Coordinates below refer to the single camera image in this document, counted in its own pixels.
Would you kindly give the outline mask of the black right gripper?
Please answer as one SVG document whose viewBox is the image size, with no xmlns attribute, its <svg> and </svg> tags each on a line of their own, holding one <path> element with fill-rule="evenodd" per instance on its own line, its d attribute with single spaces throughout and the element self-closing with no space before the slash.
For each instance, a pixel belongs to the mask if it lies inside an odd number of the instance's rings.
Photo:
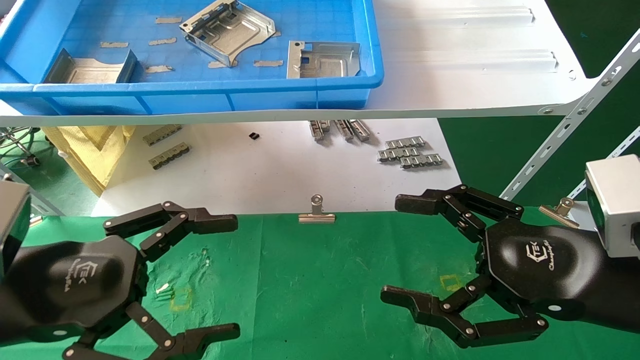
<svg viewBox="0 0 640 360">
<path fill-rule="evenodd" d="M 471 243 L 485 238 L 487 274 L 493 283 L 479 275 L 444 300 L 393 285 L 384 285 L 380 294 L 384 303 L 406 308 L 416 324 L 441 330 L 458 347 L 533 341 L 549 327 L 537 313 L 560 321 L 606 321 L 605 292 L 598 278 L 607 255 L 595 232 L 523 223 L 523 207 L 465 184 L 426 189 L 420 195 L 398 194 L 395 210 L 442 215 Z M 487 228 L 480 215 L 498 223 Z M 494 301 L 518 317 L 480 323 L 464 319 L 462 312 L 489 289 Z"/>
</svg>

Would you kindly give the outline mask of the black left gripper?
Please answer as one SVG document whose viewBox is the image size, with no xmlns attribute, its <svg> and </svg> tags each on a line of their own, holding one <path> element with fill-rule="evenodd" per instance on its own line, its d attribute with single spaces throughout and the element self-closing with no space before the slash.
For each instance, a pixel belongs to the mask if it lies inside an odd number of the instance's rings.
<svg viewBox="0 0 640 360">
<path fill-rule="evenodd" d="M 7 271 L 7 341 L 49 343 L 80 338 L 64 360 L 123 360 L 95 349 L 99 338 L 134 321 L 157 347 L 147 360 L 201 360 L 208 346 L 240 337 L 237 323 L 204 326 L 170 335 L 140 304 L 146 294 L 146 262 L 153 263 L 189 234 L 238 230 L 235 214 L 163 202 L 103 223 L 108 237 L 94 242 L 21 248 Z M 153 230 L 139 244 L 126 241 Z"/>
</svg>

